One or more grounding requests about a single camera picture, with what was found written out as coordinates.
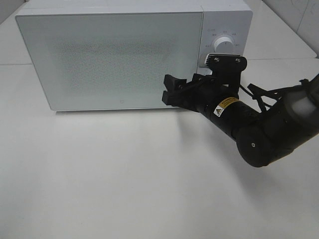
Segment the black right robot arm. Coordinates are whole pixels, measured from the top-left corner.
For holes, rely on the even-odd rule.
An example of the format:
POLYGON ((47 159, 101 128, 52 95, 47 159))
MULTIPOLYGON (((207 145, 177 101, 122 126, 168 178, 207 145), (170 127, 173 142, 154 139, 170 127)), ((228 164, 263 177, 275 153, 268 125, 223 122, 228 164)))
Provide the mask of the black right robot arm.
POLYGON ((190 82, 165 75, 162 101, 201 113, 236 142, 242 158, 263 167, 292 153, 319 132, 319 79, 265 91, 249 85, 256 111, 239 100, 240 74, 194 74, 190 82))

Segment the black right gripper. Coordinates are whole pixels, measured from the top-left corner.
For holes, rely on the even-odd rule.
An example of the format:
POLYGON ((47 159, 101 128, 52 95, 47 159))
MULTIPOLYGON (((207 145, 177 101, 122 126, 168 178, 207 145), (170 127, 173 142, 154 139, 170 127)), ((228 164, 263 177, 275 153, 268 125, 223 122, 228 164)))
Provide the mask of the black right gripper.
POLYGON ((167 106, 182 107, 206 116, 212 107, 227 97, 238 97, 240 76, 194 74, 192 80, 164 76, 162 101, 167 106))

